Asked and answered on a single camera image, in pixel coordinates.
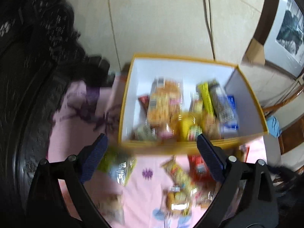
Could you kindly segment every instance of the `cracker package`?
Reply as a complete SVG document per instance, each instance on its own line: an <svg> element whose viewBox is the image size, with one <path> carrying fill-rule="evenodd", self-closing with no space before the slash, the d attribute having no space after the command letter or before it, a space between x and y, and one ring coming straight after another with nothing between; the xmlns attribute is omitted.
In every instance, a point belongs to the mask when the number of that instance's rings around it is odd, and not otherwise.
<svg viewBox="0 0 304 228"><path fill-rule="evenodd" d="M201 209L207 209L210 206L215 197L215 186L216 182L213 179L203 182L202 194L197 200L197 203L201 206Z"/></svg>
<svg viewBox="0 0 304 228"><path fill-rule="evenodd" d="M140 125L134 130L134 138L141 141L156 141L155 129L151 129L147 124Z"/></svg>
<svg viewBox="0 0 304 228"><path fill-rule="evenodd" d="M180 188L185 192L185 194L191 199L196 199L198 193L200 192L197 185L190 178L190 176L184 172L179 164L175 162L175 158L172 158L168 162L162 164L165 172L172 178L172 180L180 186Z"/></svg>
<svg viewBox="0 0 304 228"><path fill-rule="evenodd" d="M181 82L159 78L154 81L148 107L147 122L152 126L170 124L181 117Z"/></svg>

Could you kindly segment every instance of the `red snack package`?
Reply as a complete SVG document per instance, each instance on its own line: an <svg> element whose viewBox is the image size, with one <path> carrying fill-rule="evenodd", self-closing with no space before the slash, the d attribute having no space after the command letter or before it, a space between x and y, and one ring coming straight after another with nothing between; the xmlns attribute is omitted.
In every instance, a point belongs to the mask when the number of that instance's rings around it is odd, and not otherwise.
<svg viewBox="0 0 304 228"><path fill-rule="evenodd" d="M138 101L140 102L141 106L144 108L145 112L148 112L150 98L148 95L139 96Z"/></svg>
<svg viewBox="0 0 304 228"><path fill-rule="evenodd" d="M200 155L188 155L190 176L195 182L213 180L210 171Z"/></svg>

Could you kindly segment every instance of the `snack package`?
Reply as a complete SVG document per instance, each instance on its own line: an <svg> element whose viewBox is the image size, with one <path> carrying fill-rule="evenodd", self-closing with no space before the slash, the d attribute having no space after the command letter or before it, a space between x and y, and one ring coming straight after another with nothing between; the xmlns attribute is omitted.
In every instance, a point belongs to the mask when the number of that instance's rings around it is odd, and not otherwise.
<svg viewBox="0 0 304 228"><path fill-rule="evenodd" d="M121 195L110 194L96 205L96 208L108 223L111 223L114 220L121 225L125 224L124 209L121 199Z"/></svg>
<svg viewBox="0 0 304 228"><path fill-rule="evenodd" d="M171 129L170 125L168 123L162 124L159 127L155 128L155 132L157 135L157 138L160 140L166 140L173 138L175 136L176 131Z"/></svg>
<svg viewBox="0 0 304 228"><path fill-rule="evenodd" d="M97 169L107 173L110 178L125 186L136 164L136 159L116 148L109 147L100 161Z"/></svg>
<svg viewBox="0 0 304 228"><path fill-rule="evenodd" d="M201 122L202 130L210 140L221 139L220 123L215 116L204 113Z"/></svg>
<svg viewBox="0 0 304 228"><path fill-rule="evenodd" d="M202 194L197 201L200 203L201 209L207 209L210 206L213 198L215 197L215 186L216 182L213 179L203 183Z"/></svg>
<svg viewBox="0 0 304 228"><path fill-rule="evenodd" d="M200 189L190 176L175 162L175 158L162 164L161 167L164 168L165 172L172 178L175 184L180 186L188 197L192 200L198 197Z"/></svg>
<svg viewBox="0 0 304 228"><path fill-rule="evenodd" d="M169 124L172 119L180 118L181 108L181 83L164 78L155 80L148 107L148 123L152 126Z"/></svg>
<svg viewBox="0 0 304 228"><path fill-rule="evenodd" d="M249 148L250 146L248 144L243 144L239 146L238 154L236 157L241 161L241 162L246 162L248 158L248 153L249 153Z"/></svg>
<svg viewBox="0 0 304 228"><path fill-rule="evenodd" d="M230 96L227 96L227 99L228 99L228 102L232 108L232 111L235 112L236 111L236 107L235 107L235 99L234 99L234 96L230 95Z"/></svg>
<svg viewBox="0 0 304 228"><path fill-rule="evenodd" d="M204 102L201 100L199 93L191 94L190 112L201 113L203 111L203 104Z"/></svg>
<svg viewBox="0 0 304 228"><path fill-rule="evenodd" d="M211 97L210 97L209 90L208 90L208 82L204 82L202 84L199 84L197 87L201 92L201 96L202 96L202 99L203 99L203 102L204 102L204 107L205 107L206 112L208 114L214 116Z"/></svg>
<svg viewBox="0 0 304 228"><path fill-rule="evenodd" d="M165 207L162 209L167 217L191 215L192 202L179 186L170 187L164 192L164 198Z"/></svg>
<svg viewBox="0 0 304 228"><path fill-rule="evenodd" d="M143 107L143 109L145 110L145 112L147 113L148 107L149 107L149 101L150 101L149 96L148 95L139 96L138 101L141 104L141 106Z"/></svg>
<svg viewBox="0 0 304 228"><path fill-rule="evenodd" d="M208 86L212 104L219 122L227 123L230 120L234 119L234 112L227 99L227 95L224 89L222 89L216 80L209 82Z"/></svg>
<svg viewBox="0 0 304 228"><path fill-rule="evenodd" d="M188 155L190 172L189 175L195 182L212 180L211 173L201 155Z"/></svg>
<svg viewBox="0 0 304 228"><path fill-rule="evenodd" d="M156 141L155 129L147 124L140 125L134 130L134 138L140 141Z"/></svg>
<svg viewBox="0 0 304 228"><path fill-rule="evenodd" d="M201 113L183 113L180 125L181 141L196 141L197 136L202 133Z"/></svg>

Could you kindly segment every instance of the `yellow snack package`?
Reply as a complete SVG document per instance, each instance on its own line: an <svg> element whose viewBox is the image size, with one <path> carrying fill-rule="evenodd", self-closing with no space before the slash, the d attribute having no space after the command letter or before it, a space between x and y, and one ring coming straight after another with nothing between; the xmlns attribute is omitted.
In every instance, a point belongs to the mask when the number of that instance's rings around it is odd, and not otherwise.
<svg viewBox="0 0 304 228"><path fill-rule="evenodd" d="M210 93L209 93L209 90L208 90L208 82L204 82L202 84L199 84L198 88L201 92L201 96L202 96L202 99L203 99L203 102L204 102L204 107L205 107L206 112L208 114L211 114L212 116L214 116L211 97L210 97Z"/></svg>
<svg viewBox="0 0 304 228"><path fill-rule="evenodd" d="M161 167L164 168L165 172L172 178L175 184L181 187L188 197L192 199L197 198L201 192L200 189L180 165L175 162L175 158L162 164Z"/></svg>
<svg viewBox="0 0 304 228"><path fill-rule="evenodd" d="M202 133L201 120L201 113L183 113L180 122L180 140L196 141L197 136Z"/></svg>

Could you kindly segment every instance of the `black fabric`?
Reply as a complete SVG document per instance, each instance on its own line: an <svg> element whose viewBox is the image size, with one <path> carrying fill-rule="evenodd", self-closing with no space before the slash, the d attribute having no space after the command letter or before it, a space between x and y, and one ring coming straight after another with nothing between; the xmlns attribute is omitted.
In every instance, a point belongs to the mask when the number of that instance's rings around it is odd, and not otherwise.
<svg viewBox="0 0 304 228"><path fill-rule="evenodd" d="M48 152L52 116L69 83L110 87L114 76L105 59L88 57L78 44L73 9L63 0L0 6L0 215L21 227L31 181Z"/></svg>

